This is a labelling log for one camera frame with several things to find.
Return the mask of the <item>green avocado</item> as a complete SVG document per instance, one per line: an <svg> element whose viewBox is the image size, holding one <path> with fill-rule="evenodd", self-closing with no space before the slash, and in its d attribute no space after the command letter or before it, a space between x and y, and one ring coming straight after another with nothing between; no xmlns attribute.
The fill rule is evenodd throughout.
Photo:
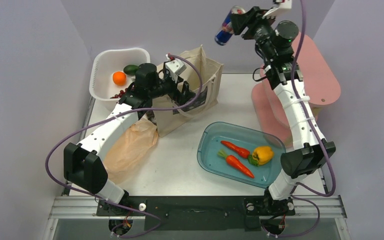
<svg viewBox="0 0 384 240"><path fill-rule="evenodd" d="M134 76L139 69L138 65L129 64L123 68L123 72L128 76Z"/></svg>

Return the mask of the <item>canvas tote bag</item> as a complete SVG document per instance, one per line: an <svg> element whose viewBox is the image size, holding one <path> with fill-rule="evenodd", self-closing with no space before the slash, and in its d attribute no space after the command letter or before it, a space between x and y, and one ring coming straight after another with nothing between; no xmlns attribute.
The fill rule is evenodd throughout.
<svg viewBox="0 0 384 240"><path fill-rule="evenodd" d="M218 103L223 64L206 56L203 46L195 49L184 51L179 55L181 58L188 60L199 71L202 77L202 88L200 95L191 105L180 110L172 111L154 111L154 118L158 136L163 138L175 129L179 128L191 119L201 115ZM200 79L197 73L188 65L186 70L180 75L189 83L189 89L198 94ZM174 108L181 104L175 103L169 96L164 95L153 99L153 108Z"/></svg>

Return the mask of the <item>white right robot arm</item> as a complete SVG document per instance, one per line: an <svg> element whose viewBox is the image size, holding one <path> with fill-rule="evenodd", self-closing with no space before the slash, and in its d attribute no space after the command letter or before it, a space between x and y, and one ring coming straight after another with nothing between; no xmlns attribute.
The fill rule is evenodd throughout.
<svg viewBox="0 0 384 240"><path fill-rule="evenodd" d="M284 215L293 211L292 194L308 175L324 164L336 151L316 126L305 93L303 74L297 60L300 51L292 42L304 41L303 27L284 20L272 27L277 14L291 8L286 1L276 1L270 9L257 6L239 10L230 17L232 31L245 40L255 41L255 52L263 59L264 74L279 99L292 134L293 150L280 156L281 171L265 190L262 211L265 216Z"/></svg>

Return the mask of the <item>blue labelled bottle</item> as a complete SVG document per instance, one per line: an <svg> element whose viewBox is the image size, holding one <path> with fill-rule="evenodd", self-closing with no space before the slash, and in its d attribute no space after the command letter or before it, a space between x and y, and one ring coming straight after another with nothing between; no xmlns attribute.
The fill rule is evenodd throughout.
<svg viewBox="0 0 384 240"><path fill-rule="evenodd" d="M225 17L223 23L221 24L220 29L218 30L217 34L214 37L215 42L220 45L224 46L227 44L227 42L230 40L230 38L233 36L234 31L232 27L232 15L234 14L244 14L246 10L238 5L233 6L227 16Z"/></svg>

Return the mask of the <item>orange plastic grocery bag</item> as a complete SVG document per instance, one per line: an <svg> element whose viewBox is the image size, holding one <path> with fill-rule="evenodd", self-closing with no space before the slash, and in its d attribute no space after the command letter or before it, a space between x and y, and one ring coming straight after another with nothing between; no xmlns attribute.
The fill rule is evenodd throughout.
<svg viewBox="0 0 384 240"><path fill-rule="evenodd" d="M119 185L145 164L145 156L158 141L157 126L142 118L129 127L104 158L108 178Z"/></svg>

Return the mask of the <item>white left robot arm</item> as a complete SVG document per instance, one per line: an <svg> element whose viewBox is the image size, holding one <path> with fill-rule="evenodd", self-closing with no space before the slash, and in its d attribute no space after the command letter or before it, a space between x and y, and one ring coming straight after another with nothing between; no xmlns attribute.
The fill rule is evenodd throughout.
<svg viewBox="0 0 384 240"><path fill-rule="evenodd" d="M68 143L63 151L63 173L69 182L98 198L109 201L116 215L129 210L127 192L109 179L103 159L119 137L148 111L153 99L169 96L184 105L195 97L189 83L180 76L186 70L178 59L164 62L160 72L152 63L142 63L135 72L134 81L125 90L105 123L79 143Z"/></svg>

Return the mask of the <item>orange carrot with greens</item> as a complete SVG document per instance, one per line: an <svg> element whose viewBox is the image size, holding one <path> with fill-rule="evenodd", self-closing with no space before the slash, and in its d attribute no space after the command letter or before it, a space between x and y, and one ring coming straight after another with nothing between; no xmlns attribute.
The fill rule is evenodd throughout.
<svg viewBox="0 0 384 240"><path fill-rule="evenodd" d="M254 179L254 174L245 166L243 165L235 156L231 154L227 154L223 149L220 149L217 152L217 155L223 159L225 159L226 163L241 172L243 175Z"/></svg>

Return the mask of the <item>red chili pepper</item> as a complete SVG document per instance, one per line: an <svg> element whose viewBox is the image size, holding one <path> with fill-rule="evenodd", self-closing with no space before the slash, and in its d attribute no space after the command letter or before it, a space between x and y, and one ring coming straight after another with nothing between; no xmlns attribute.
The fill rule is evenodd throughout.
<svg viewBox="0 0 384 240"><path fill-rule="evenodd" d="M241 158L243 159L248 159L249 155L251 154L249 150L243 148L243 147L239 147L229 141L226 141L226 140L222 140L220 142L222 145L224 145L225 147L227 147L228 149L234 151L236 154L238 154Z"/></svg>

